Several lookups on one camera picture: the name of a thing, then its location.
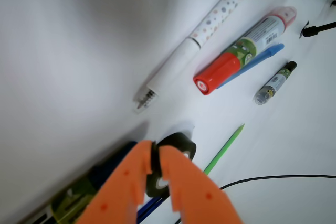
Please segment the small bottle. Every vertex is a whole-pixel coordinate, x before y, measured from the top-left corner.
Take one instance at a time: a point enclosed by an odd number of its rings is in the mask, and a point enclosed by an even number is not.
[[[280,71],[272,77],[254,96],[254,101],[258,105],[265,104],[281,88],[297,64],[294,61],[288,62]]]

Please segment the blue pen barrel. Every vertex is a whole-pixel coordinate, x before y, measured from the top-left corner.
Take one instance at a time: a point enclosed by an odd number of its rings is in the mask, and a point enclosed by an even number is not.
[[[251,69],[252,67],[258,65],[259,63],[266,60],[267,58],[283,50],[284,47],[285,47],[284,44],[280,43],[280,44],[267,48],[265,51],[261,52],[254,60],[252,60],[249,64],[247,64],[242,69],[240,69],[236,74],[233,74],[230,78],[224,81],[217,89],[227,84],[228,82],[232,81],[236,77],[240,76],[242,73],[245,73],[247,70]]]

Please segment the black wire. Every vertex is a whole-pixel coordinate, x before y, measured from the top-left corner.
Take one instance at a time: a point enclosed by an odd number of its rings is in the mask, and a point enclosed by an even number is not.
[[[230,184],[227,184],[225,186],[222,186],[220,190],[223,190],[225,188],[228,188],[230,186],[234,186],[240,183],[253,181],[253,180],[263,180],[263,179],[273,179],[273,178],[336,178],[334,175],[319,175],[319,174],[301,174],[301,175],[275,175],[275,176],[264,176],[264,177],[255,177],[255,178],[246,178],[242,180],[238,180],[235,182],[232,182]],[[179,224],[181,222],[181,219],[179,219],[175,224]]]

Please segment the white pen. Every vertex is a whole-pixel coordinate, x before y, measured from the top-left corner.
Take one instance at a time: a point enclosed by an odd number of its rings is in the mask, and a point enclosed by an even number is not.
[[[136,101],[136,112],[140,113],[148,108],[164,92],[166,87],[185,69],[241,1],[220,0],[212,8],[193,32],[169,56],[157,74],[147,83],[146,93]]]

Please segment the correction fluid pen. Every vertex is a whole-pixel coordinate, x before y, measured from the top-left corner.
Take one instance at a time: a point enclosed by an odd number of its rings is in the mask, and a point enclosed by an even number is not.
[[[220,0],[193,32],[175,49],[136,100],[135,111],[149,107],[186,68],[203,45],[243,0]]]
[[[294,61],[288,62],[280,71],[273,76],[255,95],[254,101],[258,105],[263,105],[268,102],[281,88],[290,74],[294,71],[297,64]]]
[[[228,47],[207,68],[194,77],[202,94],[208,95],[231,75],[249,64],[274,39],[280,37],[296,17],[292,6],[277,7],[261,22]]]
[[[258,54],[257,57],[254,60],[252,60],[249,64],[245,65],[242,69],[240,69],[236,74],[233,74],[229,79],[224,81],[217,89],[227,84],[228,82],[232,81],[236,77],[240,76],[242,73],[245,73],[247,70],[251,69],[252,67],[258,65],[262,61],[274,56],[279,51],[283,50],[284,47],[285,47],[284,44],[279,43],[279,44],[276,44],[274,46],[267,48],[265,51]]]

